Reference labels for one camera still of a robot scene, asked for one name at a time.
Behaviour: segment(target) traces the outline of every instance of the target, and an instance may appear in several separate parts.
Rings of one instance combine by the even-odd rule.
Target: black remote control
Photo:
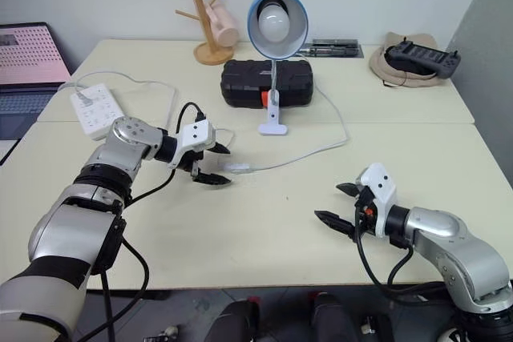
[[[444,52],[429,47],[418,46],[410,40],[400,42],[388,51],[388,55],[396,60],[410,60],[436,72],[439,78],[450,78],[458,67],[462,57],[458,51]]]

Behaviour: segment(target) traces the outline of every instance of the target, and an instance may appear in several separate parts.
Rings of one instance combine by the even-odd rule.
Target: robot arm
[[[157,159],[192,173],[195,181],[226,184],[201,173],[203,151],[229,153],[203,118],[176,138],[145,122],[116,119],[105,143],[86,162],[32,231],[30,266],[0,286],[0,335],[6,340],[67,340],[75,329],[90,275],[114,263],[142,160]]]
[[[504,312],[511,316],[513,289],[506,263],[492,246],[473,236],[459,217],[398,206],[394,181],[380,163],[367,167],[356,183],[337,188],[357,197],[355,206],[362,222],[356,226],[378,238],[388,236],[394,246],[413,247],[438,269],[456,307],[471,315],[471,324],[478,324],[483,317],[502,317]],[[354,239],[353,224],[327,211],[316,211],[316,215]]]

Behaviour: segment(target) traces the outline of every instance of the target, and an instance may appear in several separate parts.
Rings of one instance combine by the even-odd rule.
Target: laptop keyboard
[[[39,114],[52,94],[0,95],[0,115]]]

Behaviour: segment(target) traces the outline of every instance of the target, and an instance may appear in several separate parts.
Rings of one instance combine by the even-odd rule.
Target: blue lamp shade
[[[289,33],[281,42],[270,42],[260,31],[259,6],[266,0],[253,0],[248,12],[248,35],[251,43],[266,58],[287,59],[301,48],[308,34],[308,15],[299,0],[279,0],[289,15]]]

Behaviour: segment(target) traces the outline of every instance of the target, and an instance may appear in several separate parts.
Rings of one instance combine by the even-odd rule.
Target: pink mug
[[[210,28],[217,44],[222,47],[235,46],[239,40],[239,31],[236,28],[235,20],[228,13],[226,7],[221,4],[210,6],[205,4],[208,17],[210,18]]]

